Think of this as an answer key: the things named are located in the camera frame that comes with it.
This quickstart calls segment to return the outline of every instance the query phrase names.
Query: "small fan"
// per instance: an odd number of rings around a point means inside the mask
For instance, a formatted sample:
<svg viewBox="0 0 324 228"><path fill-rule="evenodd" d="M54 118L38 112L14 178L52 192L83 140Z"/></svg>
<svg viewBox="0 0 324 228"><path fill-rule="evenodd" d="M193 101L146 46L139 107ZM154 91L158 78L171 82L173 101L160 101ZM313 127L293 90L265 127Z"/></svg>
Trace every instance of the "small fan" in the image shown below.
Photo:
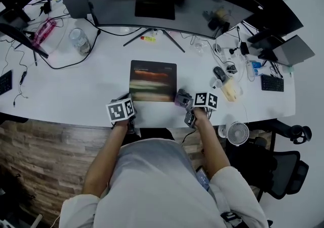
<svg viewBox="0 0 324 228"><path fill-rule="evenodd" d="M230 125L221 125L218 127L218 135L227 138L230 143L240 146L245 143L249 137L249 129L244 123L234 122Z"/></svg>

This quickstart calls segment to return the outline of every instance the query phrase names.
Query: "office chair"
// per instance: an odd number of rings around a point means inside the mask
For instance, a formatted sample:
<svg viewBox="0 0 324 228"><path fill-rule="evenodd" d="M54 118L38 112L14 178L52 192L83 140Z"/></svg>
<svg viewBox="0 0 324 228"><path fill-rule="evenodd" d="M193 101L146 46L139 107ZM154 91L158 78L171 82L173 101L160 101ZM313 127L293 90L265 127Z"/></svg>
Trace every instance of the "office chair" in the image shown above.
<svg viewBox="0 0 324 228"><path fill-rule="evenodd" d="M289 138L294 144L302 144L310 141L312 138L312 131L308 126L286 125L277 119L270 119L265 121L253 122L247 124L250 131L263 130L265 132L273 132L280 134L283 137Z"/></svg>
<svg viewBox="0 0 324 228"><path fill-rule="evenodd" d="M298 151L271 152L252 139L239 147L226 145L226 154L249 185L276 199L298 193L309 168Z"/></svg>
<svg viewBox="0 0 324 228"><path fill-rule="evenodd" d="M0 125L4 121L13 121L13 122L17 122L17 123L22 123L23 124L23 123L26 123L28 121L28 118L12 116L12 115L8 115L6 113L0 112Z"/></svg>

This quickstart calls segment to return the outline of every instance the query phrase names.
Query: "monitor stand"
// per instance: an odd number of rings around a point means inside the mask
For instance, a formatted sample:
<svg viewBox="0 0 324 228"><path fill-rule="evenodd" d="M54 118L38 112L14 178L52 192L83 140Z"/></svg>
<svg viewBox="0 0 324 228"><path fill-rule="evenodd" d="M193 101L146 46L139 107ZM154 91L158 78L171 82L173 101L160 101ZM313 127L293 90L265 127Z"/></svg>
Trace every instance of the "monitor stand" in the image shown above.
<svg viewBox="0 0 324 228"><path fill-rule="evenodd" d="M148 28L145 31L143 31L142 33L140 33L139 35L135 36L134 38L132 38L130 41L128 41L127 43L125 43L123 46L125 47L126 45L130 44L132 41L136 40L137 38L141 37L143 34L152 31L153 28ZM167 31L165 30L161 30L163 32L163 34L165 34L170 41L172 41L182 52L185 52L184 49L181 48L181 46L167 33Z"/></svg>

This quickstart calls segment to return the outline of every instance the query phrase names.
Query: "black keyboard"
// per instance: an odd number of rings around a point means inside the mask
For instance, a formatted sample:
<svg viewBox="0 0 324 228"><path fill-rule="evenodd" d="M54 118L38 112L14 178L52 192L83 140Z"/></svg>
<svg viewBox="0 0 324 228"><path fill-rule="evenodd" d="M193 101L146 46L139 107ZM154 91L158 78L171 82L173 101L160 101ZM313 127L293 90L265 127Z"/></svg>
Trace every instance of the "black keyboard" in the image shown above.
<svg viewBox="0 0 324 228"><path fill-rule="evenodd" d="M12 70L0 77L0 95L12 89Z"/></svg>
<svg viewBox="0 0 324 228"><path fill-rule="evenodd" d="M261 87L266 91L284 91L284 80L269 75L261 75Z"/></svg>

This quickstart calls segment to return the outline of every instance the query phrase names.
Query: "pink object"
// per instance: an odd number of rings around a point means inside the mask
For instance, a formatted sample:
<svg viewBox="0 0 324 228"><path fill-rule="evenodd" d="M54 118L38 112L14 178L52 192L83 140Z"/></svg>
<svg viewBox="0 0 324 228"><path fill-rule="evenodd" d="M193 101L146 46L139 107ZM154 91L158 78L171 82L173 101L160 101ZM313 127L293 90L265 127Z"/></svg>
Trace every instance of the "pink object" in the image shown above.
<svg viewBox="0 0 324 228"><path fill-rule="evenodd" d="M34 41L37 44L41 44L50 35L54 27L56 26L56 21L53 19L48 19L35 33Z"/></svg>

